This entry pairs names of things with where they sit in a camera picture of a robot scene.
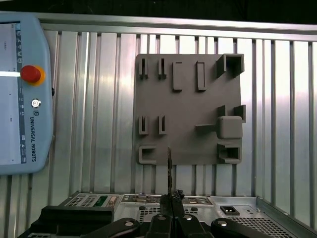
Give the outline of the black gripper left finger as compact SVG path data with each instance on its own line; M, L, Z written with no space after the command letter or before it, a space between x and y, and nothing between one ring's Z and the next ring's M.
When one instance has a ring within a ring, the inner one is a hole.
M132 218L122 218L83 235L84 238L169 238L173 227L172 196L160 198L160 213L143 226Z

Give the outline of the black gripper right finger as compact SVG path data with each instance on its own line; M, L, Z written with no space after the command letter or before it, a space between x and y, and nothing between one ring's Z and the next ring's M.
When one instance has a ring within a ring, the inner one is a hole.
M267 238L255 229L227 218L218 218L208 226L194 215L185 213L182 200L183 191L175 190L172 195L173 216L178 238Z

